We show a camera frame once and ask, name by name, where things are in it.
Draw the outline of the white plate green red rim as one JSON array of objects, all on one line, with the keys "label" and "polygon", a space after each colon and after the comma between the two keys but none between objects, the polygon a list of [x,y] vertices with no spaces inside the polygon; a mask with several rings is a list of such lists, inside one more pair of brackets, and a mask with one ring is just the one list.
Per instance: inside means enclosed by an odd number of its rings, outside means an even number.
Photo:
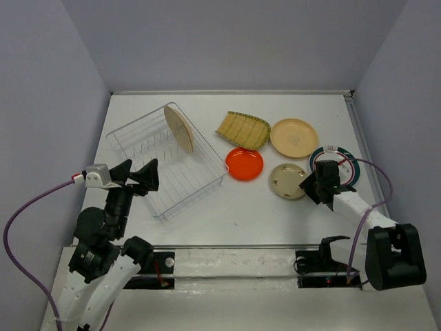
[{"label": "white plate green red rim", "polygon": [[333,160],[339,163],[339,176],[342,185],[355,185],[361,175],[360,165],[353,161],[355,157],[340,146],[322,146],[317,148],[309,157],[309,169],[315,171],[318,161]]}]

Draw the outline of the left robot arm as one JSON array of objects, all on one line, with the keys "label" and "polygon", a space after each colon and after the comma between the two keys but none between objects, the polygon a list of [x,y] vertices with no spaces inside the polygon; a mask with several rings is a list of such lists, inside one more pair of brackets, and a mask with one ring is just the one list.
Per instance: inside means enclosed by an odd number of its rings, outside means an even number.
[{"label": "left robot arm", "polygon": [[106,190],[107,198],[103,208],[86,208],[77,218],[78,243],[54,316],[43,330],[102,330],[121,290],[151,268],[152,244],[137,236],[121,247],[114,243],[125,234],[133,198],[159,189],[157,159],[136,172],[131,167],[130,159],[113,168],[94,164],[72,177],[76,184]]}]

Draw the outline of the large cream bird plate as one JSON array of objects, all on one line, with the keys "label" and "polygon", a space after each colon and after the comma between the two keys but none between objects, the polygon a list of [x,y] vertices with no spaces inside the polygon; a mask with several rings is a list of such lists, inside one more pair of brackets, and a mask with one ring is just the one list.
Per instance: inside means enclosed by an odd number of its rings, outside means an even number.
[{"label": "large cream bird plate", "polygon": [[177,144],[187,153],[194,151],[194,135],[183,114],[170,106],[164,107],[164,116]]}]

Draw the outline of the small cream floral plate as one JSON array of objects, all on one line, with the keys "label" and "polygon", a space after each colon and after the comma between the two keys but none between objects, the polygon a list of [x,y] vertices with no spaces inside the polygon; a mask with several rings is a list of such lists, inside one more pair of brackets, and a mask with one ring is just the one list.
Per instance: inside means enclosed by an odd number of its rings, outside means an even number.
[{"label": "small cream floral plate", "polygon": [[282,163],[271,171],[269,187],[284,199],[296,200],[305,195],[299,185],[307,176],[308,174],[300,166],[293,163]]}]

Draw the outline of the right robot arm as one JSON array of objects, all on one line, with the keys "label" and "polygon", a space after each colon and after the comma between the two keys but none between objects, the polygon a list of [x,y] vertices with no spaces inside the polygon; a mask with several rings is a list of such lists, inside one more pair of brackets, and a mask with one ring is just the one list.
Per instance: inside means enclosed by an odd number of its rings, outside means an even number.
[{"label": "right robot arm", "polygon": [[392,198],[393,186],[390,178],[370,161],[354,158],[351,160],[366,163],[380,172],[389,184],[389,196],[381,202],[369,205],[355,188],[341,184],[339,165],[348,162],[348,159],[315,162],[315,170],[299,185],[315,204],[326,205],[332,212],[349,221],[359,221],[346,264],[347,284],[351,285],[353,278],[358,276],[352,266],[364,225],[369,227],[365,274],[367,282],[375,290],[424,284],[427,271],[417,228],[410,223],[398,223],[376,210]]}]

